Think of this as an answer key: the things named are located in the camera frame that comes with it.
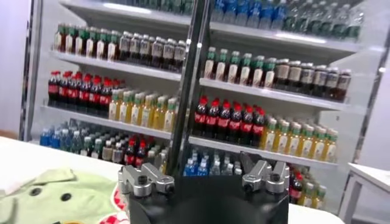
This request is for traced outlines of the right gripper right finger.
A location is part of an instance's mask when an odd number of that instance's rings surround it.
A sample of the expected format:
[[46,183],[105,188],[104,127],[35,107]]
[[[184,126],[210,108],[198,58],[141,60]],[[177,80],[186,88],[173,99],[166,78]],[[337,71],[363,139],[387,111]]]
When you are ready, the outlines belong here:
[[271,194],[284,194],[289,190],[289,166],[284,161],[269,163],[259,159],[254,163],[250,155],[240,152],[239,158],[244,170],[242,187],[246,193],[265,189]]

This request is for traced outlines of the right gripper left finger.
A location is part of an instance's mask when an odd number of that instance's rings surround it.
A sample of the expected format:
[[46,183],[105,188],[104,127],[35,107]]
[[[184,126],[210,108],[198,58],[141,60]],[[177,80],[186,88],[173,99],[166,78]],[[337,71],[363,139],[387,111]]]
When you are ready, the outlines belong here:
[[118,171],[119,190],[123,195],[132,193],[135,197],[148,197],[152,188],[158,193],[169,195],[175,190],[174,178],[162,174],[151,163],[144,163],[138,170],[131,165]]

